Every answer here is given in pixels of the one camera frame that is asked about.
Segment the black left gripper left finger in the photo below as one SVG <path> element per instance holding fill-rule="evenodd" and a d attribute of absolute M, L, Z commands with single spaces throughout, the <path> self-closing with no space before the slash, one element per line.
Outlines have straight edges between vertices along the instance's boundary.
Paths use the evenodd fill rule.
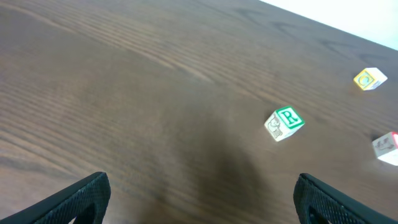
<path fill-rule="evenodd" d="M 111 196 L 105 172 L 95 172 L 44 200 L 1 220 L 2 224 L 102 224 Z"/>

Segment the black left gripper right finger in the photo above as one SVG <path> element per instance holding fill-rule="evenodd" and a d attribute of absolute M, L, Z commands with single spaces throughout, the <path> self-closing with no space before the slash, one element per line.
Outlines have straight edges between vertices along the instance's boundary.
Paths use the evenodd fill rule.
<path fill-rule="evenodd" d="M 397 224 L 308 173 L 299 175 L 293 199 L 301 224 Z"/>

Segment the red letter A block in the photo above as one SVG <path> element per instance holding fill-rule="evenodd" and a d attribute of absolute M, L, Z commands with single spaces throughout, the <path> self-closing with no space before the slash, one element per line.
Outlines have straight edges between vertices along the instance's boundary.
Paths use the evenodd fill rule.
<path fill-rule="evenodd" d="M 376 157 L 383 162 L 397 166 L 397 132 L 391 131 L 373 142 Z"/>

